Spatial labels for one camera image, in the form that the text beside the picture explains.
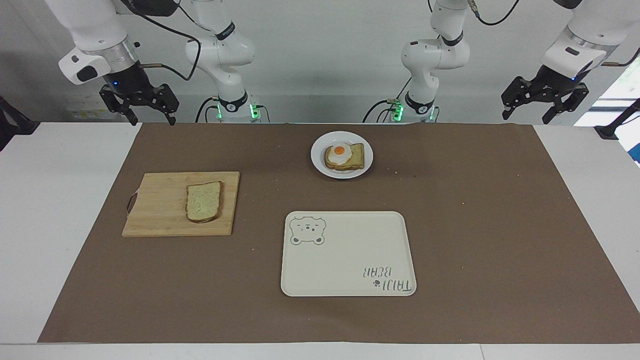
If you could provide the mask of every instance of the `white table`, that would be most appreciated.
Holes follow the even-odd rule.
[[[640,358],[637,344],[35,344],[139,128],[45,123],[0,152],[0,359]],[[640,307],[640,168],[590,128],[536,130]]]

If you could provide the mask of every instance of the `robotic arm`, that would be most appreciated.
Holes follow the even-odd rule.
[[[440,36],[405,45],[402,63],[411,72],[412,80],[402,99],[403,119],[397,121],[425,121],[440,86],[431,72],[457,69],[468,62],[470,49],[462,31],[468,8],[467,0],[436,0],[431,27]]]
[[[132,125],[138,118],[130,106],[159,110],[174,125],[178,100],[169,85],[150,84],[110,0],[45,2],[76,44],[58,63],[67,79],[80,85],[103,77],[107,85],[100,90],[100,96],[107,108],[125,115]]]
[[[534,101],[553,103],[542,117],[545,124],[560,113],[574,111],[589,93],[582,79],[600,66],[640,21],[639,0],[554,1],[572,9],[573,18],[545,53],[536,77],[527,81],[518,76],[502,93],[505,120],[515,108]]]
[[[223,0],[191,0],[191,3],[197,24],[215,35],[198,39],[202,52],[197,66],[211,77],[218,89],[218,118],[248,122],[258,118],[260,113],[253,97],[246,91],[240,73],[233,68],[253,61],[253,43],[236,31]],[[188,42],[185,51],[193,64],[198,51],[196,42]]]

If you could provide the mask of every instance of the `toast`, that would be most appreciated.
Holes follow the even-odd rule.
[[[187,219],[198,224],[213,221],[220,213],[221,192],[221,181],[187,186]]]
[[[354,143],[349,145],[351,148],[351,157],[344,164],[332,163],[329,160],[329,152],[332,146],[329,146],[324,151],[324,165],[331,170],[348,171],[348,170],[360,170],[364,168],[364,144]]]

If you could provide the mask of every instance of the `bear drawing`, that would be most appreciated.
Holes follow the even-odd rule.
[[[289,227],[291,228],[291,243],[293,245],[299,245],[303,242],[312,242],[316,245],[324,243],[326,222],[322,218],[294,218],[289,223]]]

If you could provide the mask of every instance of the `gray wall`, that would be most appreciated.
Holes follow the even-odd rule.
[[[502,17],[513,0],[478,1],[485,19]],[[239,68],[246,86],[267,105],[273,120],[358,122],[378,99],[393,97],[408,79],[400,52],[404,43],[435,37],[425,0],[228,0],[239,31],[256,44],[253,64]],[[183,1],[187,10],[189,1]],[[440,71],[436,104],[441,122],[502,122],[500,94],[517,75],[531,79],[540,58],[564,28],[571,11],[552,0],[522,1],[500,26],[487,27],[469,13],[465,36],[471,59],[462,69]],[[142,43],[143,62],[164,62],[182,72],[189,64],[185,39],[134,15],[122,15],[134,41]],[[194,35],[204,32],[181,13],[165,24]],[[640,47],[638,27],[611,60],[626,61]],[[101,81],[71,85],[57,61],[72,47],[66,29],[42,0],[0,1],[0,94],[40,120],[70,120],[69,97],[96,94]],[[586,81],[591,93],[581,111],[556,118],[573,124],[623,72],[601,68]],[[198,71],[189,83],[161,70],[148,71],[155,85],[169,83],[181,106],[179,121],[193,121],[204,97],[215,94],[211,80]],[[511,121],[538,124],[548,105],[519,108]],[[164,121],[154,111],[138,110],[144,121]]]

